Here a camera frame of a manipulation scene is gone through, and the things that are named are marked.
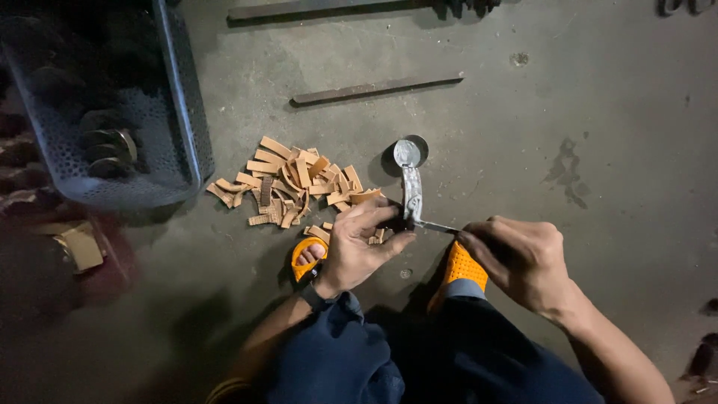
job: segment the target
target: right hand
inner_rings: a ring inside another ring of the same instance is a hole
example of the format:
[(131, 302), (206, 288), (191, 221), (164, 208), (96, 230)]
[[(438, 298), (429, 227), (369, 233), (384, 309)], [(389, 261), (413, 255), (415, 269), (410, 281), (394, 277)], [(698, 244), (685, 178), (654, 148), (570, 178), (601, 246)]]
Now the right hand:
[(468, 224), (457, 240), (508, 297), (554, 323), (582, 295), (569, 278), (564, 237), (553, 224), (494, 216)]

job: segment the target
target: orange slipper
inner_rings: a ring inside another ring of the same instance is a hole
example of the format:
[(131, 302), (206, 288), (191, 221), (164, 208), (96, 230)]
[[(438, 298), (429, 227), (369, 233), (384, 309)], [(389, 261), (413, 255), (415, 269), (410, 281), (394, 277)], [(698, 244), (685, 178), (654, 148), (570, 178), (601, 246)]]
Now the orange slipper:
[(449, 285), (452, 281), (457, 279), (471, 279), (476, 282), (481, 290), (486, 291), (486, 282), (489, 280), (489, 275), (479, 265), (478, 262), (474, 261), (469, 255), (469, 252), (459, 244), (454, 242), (449, 252), (449, 260), (447, 261), (447, 269), (444, 273), (444, 280), (442, 281), (439, 290), (434, 294), (434, 297), (429, 301), (427, 311), (433, 312), (437, 308), (437, 304), (441, 302), (444, 295), (444, 288)]
[(311, 271), (312, 268), (317, 265), (318, 261), (310, 262), (306, 265), (297, 265), (295, 263), (297, 262), (297, 258), (299, 258), (300, 254), (302, 253), (302, 250), (312, 244), (321, 244), (324, 247), (324, 256), (322, 257), (322, 259), (327, 258), (327, 251), (329, 251), (329, 246), (327, 246), (327, 243), (325, 243), (324, 240), (320, 239), (319, 237), (307, 237), (306, 239), (300, 241), (292, 252), (292, 272), (294, 272), (294, 279), (297, 282), (302, 279), (305, 273)]

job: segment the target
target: gray floor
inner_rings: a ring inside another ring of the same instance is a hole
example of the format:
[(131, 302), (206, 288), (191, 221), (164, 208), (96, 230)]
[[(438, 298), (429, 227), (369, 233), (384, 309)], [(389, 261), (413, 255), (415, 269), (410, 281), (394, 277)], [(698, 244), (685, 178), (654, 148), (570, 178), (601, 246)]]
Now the gray floor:
[[(428, 219), (555, 223), (571, 276), (670, 382), (716, 331), (697, 313), (718, 290), (716, 10), (659, 19), (647, 1), (523, 0), (481, 21), (420, 9), (228, 29), (236, 4), (182, 5), (218, 177), (232, 178), (267, 135), (354, 164), (365, 184), (399, 198), (377, 156), (420, 134), (432, 149), (421, 169)], [(509, 63), (516, 52), (528, 53), (525, 67)], [(287, 106), (293, 94), (437, 68), (467, 78)], [(18, 374), (3, 383), (8, 402), (200, 401), (250, 322), (289, 291), (280, 267), (298, 230), (250, 229), (248, 205), (227, 211), (203, 196), (166, 223), (128, 229), (143, 278), (115, 303), (18, 342), (6, 358)], [(306, 223), (334, 215), (313, 211)], [(401, 308), (448, 241), (420, 233), (359, 288), (364, 307)], [(491, 285), (487, 295), (573, 363), (556, 329)]]

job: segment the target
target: left hand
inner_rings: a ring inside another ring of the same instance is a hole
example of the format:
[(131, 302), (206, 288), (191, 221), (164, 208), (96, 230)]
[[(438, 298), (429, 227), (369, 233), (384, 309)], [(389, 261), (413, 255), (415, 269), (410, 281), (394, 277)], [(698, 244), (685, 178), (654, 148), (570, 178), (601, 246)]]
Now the left hand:
[(364, 201), (337, 215), (327, 259), (314, 282), (322, 297), (332, 298), (355, 288), (415, 240), (415, 233), (402, 231), (382, 244), (368, 244), (377, 225), (397, 215), (399, 209), (384, 197)]

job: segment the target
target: foot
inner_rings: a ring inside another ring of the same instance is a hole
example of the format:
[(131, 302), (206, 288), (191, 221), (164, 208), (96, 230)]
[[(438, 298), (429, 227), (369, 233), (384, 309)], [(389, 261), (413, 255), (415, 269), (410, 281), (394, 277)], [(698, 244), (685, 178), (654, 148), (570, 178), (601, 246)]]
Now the foot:
[(324, 257), (325, 252), (324, 246), (319, 243), (312, 244), (309, 247), (302, 250), (302, 253), (297, 257), (295, 265), (306, 265)]

